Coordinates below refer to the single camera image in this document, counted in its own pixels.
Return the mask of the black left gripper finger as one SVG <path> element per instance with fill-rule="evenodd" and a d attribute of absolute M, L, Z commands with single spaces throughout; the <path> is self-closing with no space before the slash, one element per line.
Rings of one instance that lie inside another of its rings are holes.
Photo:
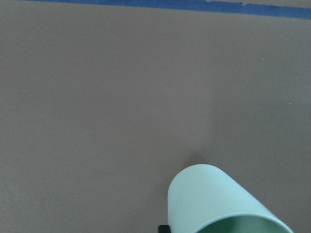
<path fill-rule="evenodd" d="M 158 226 L 158 233 L 170 233 L 170 226 L 169 225 L 159 225 Z"/>

